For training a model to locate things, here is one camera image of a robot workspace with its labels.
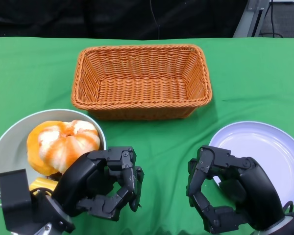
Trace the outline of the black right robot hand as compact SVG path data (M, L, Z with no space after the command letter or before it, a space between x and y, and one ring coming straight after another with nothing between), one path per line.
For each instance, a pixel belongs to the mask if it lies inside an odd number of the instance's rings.
M278 193L252 157L238 158L227 149L203 145L188 162L186 195L196 208L204 229L212 234L234 231L241 224L266 230L284 218ZM213 207L201 191L205 180L219 177L219 188L235 203Z

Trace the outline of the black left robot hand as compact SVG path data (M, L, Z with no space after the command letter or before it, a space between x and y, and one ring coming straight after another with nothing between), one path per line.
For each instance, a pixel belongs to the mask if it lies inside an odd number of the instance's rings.
M131 146L85 153L61 176L51 197L71 217L88 212L118 221L126 205L133 212L140 207L144 173L135 162Z

